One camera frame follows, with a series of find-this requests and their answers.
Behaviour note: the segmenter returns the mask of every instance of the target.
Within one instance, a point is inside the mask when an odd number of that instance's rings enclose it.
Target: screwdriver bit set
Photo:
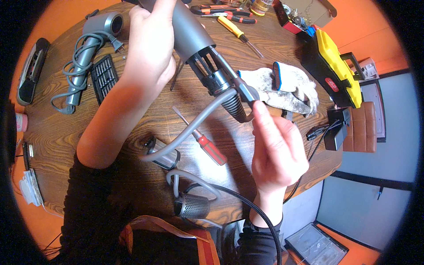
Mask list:
[[[106,95],[112,87],[118,82],[118,74],[110,54],[98,61],[91,70],[91,80],[93,81],[94,92],[96,93],[97,102],[103,102]]]

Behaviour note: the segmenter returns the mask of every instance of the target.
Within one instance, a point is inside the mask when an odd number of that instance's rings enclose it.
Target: orange pliers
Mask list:
[[[209,15],[213,13],[231,12],[235,16],[247,16],[252,17],[253,14],[249,11],[242,10],[240,8],[231,6],[206,6],[198,5],[190,7],[190,11],[196,15]]]
[[[242,24],[256,24],[258,23],[258,21],[256,19],[249,19],[249,18],[244,18],[244,17],[240,17],[240,16],[235,16],[233,12],[231,11],[226,11],[223,13],[213,13],[210,15],[203,15],[202,17],[226,17],[229,20],[235,21],[235,22],[239,22]]]

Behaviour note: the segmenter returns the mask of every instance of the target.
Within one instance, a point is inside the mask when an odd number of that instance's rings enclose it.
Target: yellow screwdriver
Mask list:
[[[229,21],[226,17],[220,16],[218,17],[219,23],[221,23],[224,27],[226,27],[229,31],[231,31],[234,35],[236,35],[239,40],[243,43],[246,43],[260,56],[260,58],[265,58],[261,52],[256,49],[253,44],[250,43],[249,39],[244,35],[244,32],[241,31],[233,22]]]

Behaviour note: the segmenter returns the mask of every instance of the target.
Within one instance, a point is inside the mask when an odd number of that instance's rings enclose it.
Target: wooden table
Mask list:
[[[200,3],[201,1],[193,1],[192,4]],[[101,13],[118,11],[123,15],[124,28],[119,39],[125,43],[125,48],[128,48],[128,12],[132,7],[129,3],[119,3],[101,11]],[[256,25],[237,24],[264,54],[265,59],[262,60],[258,59],[254,51],[226,30],[216,19],[201,17],[198,19],[215,40],[217,51],[223,54],[235,70],[271,68],[275,61],[304,70],[297,58],[301,42],[296,40],[295,35],[281,28],[272,10],[267,12],[265,17],[258,18],[259,22]],[[92,87],[83,92],[81,104],[76,107],[72,115],[61,114],[50,105],[52,96],[64,93],[68,89],[61,70],[63,65],[71,59],[74,44],[82,35],[84,22],[84,20],[79,22],[52,43],[33,104],[25,108],[29,120],[25,140],[33,145],[34,150],[31,166],[37,174],[46,205],[59,213],[63,213],[69,168],[73,165],[78,140],[98,109]],[[122,74],[125,65],[123,56],[126,56],[126,53],[114,53],[112,45],[107,43],[97,53],[94,62],[106,54],[112,54],[117,72],[119,75]],[[309,73],[307,74],[311,80],[314,80]],[[307,155],[311,153],[318,141],[306,141],[306,132],[313,126],[326,124],[328,122],[326,112],[334,106],[328,94],[318,83],[316,90],[320,100],[317,114],[309,118],[299,114],[294,115],[294,121],[297,122],[304,138]],[[189,66],[185,66],[176,82],[175,89],[171,92],[170,83],[166,85],[125,142],[120,155],[126,162],[122,165],[121,177],[114,181],[111,199],[131,201],[135,205],[137,214],[151,214],[163,218],[173,216],[173,194],[165,181],[166,171],[151,162],[141,162],[136,157],[144,151],[143,144],[149,136],[155,135],[161,141],[169,143],[186,127],[171,106],[176,106],[191,121],[212,100],[213,97],[208,95],[207,89],[202,86],[194,72]],[[277,115],[281,114],[281,110],[270,109]],[[251,123],[240,124],[222,107],[219,107],[202,123],[199,130],[213,139],[216,146],[228,157],[228,163],[222,167],[217,166],[190,136],[177,148],[181,152],[178,168],[198,175],[207,182],[231,188],[253,200],[256,190],[251,176],[254,150],[252,129]],[[310,164],[309,171],[302,178],[296,195],[334,172],[341,161],[341,151],[327,151],[322,143]],[[184,178],[181,181],[181,189],[189,184]],[[292,189],[293,186],[287,189],[287,195]],[[212,197],[200,188],[193,192]],[[246,214],[247,208],[242,208],[237,199],[224,195],[218,205],[212,206],[208,218],[219,223],[226,223],[241,219],[243,209]]]

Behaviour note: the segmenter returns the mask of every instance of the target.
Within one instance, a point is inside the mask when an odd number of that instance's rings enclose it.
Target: brown leather chair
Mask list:
[[[343,142],[343,151],[375,153],[377,126],[374,102],[362,102],[361,107],[350,111],[350,126]]]

